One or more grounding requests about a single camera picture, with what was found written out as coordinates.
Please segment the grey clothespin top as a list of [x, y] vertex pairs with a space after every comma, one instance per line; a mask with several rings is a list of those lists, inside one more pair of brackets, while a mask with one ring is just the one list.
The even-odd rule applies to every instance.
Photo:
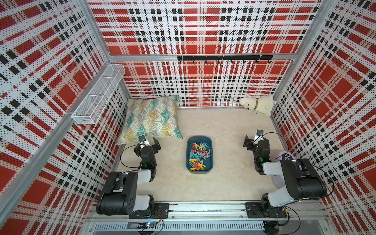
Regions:
[[202, 153], [202, 152], [198, 152], [197, 155], [198, 155], [199, 157], [204, 158], [204, 159], [207, 158], [207, 155], [206, 155], [205, 153]]

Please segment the teal plastic storage box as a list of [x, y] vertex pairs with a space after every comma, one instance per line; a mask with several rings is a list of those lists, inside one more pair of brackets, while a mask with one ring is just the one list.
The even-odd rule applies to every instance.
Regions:
[[206, 136], [192, 136], [187, 141], [186, 168], [190, 173], [209, 173], [214, 166], [212, 140]]

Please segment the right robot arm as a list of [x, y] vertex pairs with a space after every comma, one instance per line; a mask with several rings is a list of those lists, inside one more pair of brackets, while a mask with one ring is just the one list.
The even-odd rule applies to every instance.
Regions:
[[325, 183], [308, 159], [282, 158], [271, 161], [269, 140], [263, 136], [255, 136], [254, 139], [245, 136], [243, 146], [252, 151], [257, 173], [279, 175], [285, 182], [278, 190], [262, 196], [262, 209], [282, 208], [299, 200], [321, 199], [327, 196]]

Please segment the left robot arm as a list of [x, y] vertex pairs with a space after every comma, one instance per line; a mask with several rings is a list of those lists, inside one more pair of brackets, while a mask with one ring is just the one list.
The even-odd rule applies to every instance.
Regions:
[[151, 145], [144, 135], [134, 152], [141, 158], [135, 170], [110, 172], [96, 205], [97, 214], [128, 215], [130, 218], [151, 218], [160, 215], [156, 212], [152, 195], [137, 194], [137, 187], [154, 180], [157, 172], [155, 154], [161, 150], [159, 141], [154, 138]]

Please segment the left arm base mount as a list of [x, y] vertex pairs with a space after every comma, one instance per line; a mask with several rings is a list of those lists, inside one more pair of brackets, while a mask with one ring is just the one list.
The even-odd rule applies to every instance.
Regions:
[[167, 219], [169, 203], [155, 202], [153, 195], [137, 195], [133, 212], [129, 219]]

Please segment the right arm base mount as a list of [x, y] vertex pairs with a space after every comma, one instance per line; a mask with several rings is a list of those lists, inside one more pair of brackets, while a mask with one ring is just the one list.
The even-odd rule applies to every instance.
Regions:
[[287, 218], [284, 207], [272, 207], [265, 193], [260, 202], [246, 202], [245, 209], [248, 218]]

